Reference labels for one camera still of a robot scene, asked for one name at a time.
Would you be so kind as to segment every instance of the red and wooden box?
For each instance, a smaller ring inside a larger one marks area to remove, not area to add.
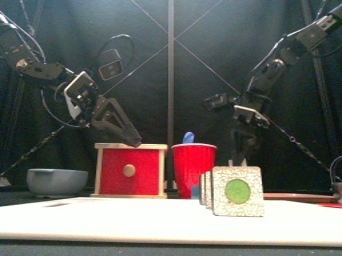
[[[95,193],[99,197],[166,198],[164,157],[167,145],[96,143]]]

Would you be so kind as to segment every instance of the card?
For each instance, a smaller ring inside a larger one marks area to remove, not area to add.
[[[214,167],[211,172],[211,206],[215,215],[263,216],[261,168]]]

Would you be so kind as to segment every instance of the red cup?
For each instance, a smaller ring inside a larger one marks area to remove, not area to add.
[[[217,147],[210,144],[186,143],[171,147],[179,198],[190,199],[199,175],[213,169]]]

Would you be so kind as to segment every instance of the black curtain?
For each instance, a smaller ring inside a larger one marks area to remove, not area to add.
[[[193,131],[197,142],[218,146],[217,165],[227,165],[233,150],[233,108],[226,106],[207,111],[202,101],[217,93],[227,93],[231,97],[239,95],[249,82],[249,72],[282,35],[306,26],[303,4],[307,3],[315,18],[321,1],[174,2],[174,143],[180,143],[185,133]],[[35,0],[24,3],[30,21],[39,20],[36,39],[46,51],[47,61],[62,63],[76,73],[92,66],[96,52],[111,36],[128,34],[132,37],[134,62],[124,67],[120,76],[110,81],[98,80],[100,93],[120,102],[143,143],[166,144],[168,1]],[[327,1],[322,15],[338,4],[339,1]],[[26,29],[20,1],[1,1],[0,10]],[[341,39],[338,30],[319,48],[321,53],[335,49],[342,44]],[[118,49],[123,62],[130,59],[132,51],[127,42],[118,40],[111,47]],[[338,51],[319,59],[329,109],[322,107],[322,88],[313,58],[307,57],[289,69],[277,84],[273,103],[266,111],[277,125],[327,166],[341,152],[341,56]],[[4,60],[0,75],[4,170],[59,129],[60,124],[42,107],[38,87],[32,84],[23,86]],[[22,99],[15,100],[20,86]],[[47,96],[47,101],[54,113],[68,120],[64,104],[54,102],[52,95]],[[11,121],[8,113],[16,108],[18,118]],[[333,117],[329,124],[326,115]],[[290,142],[277,126],[271,125],[263,131],[262,138],[261,148],[249,164],[262,168],[265,191],[329,193],[329,172]],[[30,159],[8,172],[11,182],[26,186],[28,168],[70,168],[90,172],[88,186],[92,187],[98,154],[94,144],[103,141],[118,142],[118,138],[104,139],[94,129],[64,128]]]

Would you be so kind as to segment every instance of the table surface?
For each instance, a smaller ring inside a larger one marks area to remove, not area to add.
[[[198,200],[79,197],[0,207],[0,239],[342,247],[342,209],[266,200],[265,212],[227,217]]]

